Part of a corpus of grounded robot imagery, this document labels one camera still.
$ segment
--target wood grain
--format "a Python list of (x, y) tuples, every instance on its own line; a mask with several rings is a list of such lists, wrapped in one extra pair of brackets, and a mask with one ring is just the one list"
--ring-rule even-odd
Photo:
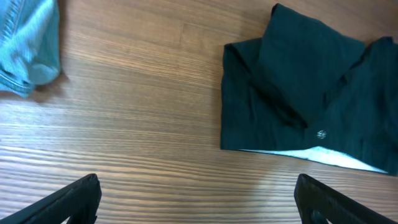
[(393, 0), (59, 1), (62, 75), (0, 93), (0, 218), (94, 172), (97, 223), (300, 223), (307, 173), (398, 221), (398, 179), (219, 149), (224, 44), (260, 37), (276, 3), (370, 41)]

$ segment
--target button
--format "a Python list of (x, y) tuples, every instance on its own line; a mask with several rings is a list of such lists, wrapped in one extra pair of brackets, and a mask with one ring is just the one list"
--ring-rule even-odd
[(320, 130), (317, 134), (318, 139), (324, 139), (326, 138), (326, 131)]

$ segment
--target blue denim garment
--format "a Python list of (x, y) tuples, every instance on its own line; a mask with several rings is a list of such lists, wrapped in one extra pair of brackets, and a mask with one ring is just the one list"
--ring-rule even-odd
[(1, 0), (0, 90), (29, 96), (60, 73), (57, 0)]

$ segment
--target black object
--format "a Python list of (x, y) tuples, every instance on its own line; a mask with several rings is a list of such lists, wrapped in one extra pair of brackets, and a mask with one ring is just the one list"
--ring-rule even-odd
[(101, 187), (96, 174), (56, 191), (38, 202), (2, 220), (0, 224), (94, 224), (101, 200)]
[(398, 172), (398, 45), (366, 47), (281, 4), (262, 38), (227, 44), (221, 149), (315, 146)]
[(298, 176), (294, 199), (303, 224), (397, 224), (306, 174)]

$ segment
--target jeans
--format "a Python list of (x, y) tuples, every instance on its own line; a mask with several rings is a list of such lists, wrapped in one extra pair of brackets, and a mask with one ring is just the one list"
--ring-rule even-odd
[(0, 90), (27, 97), (60, 73), (57, 0), (1, 0)]

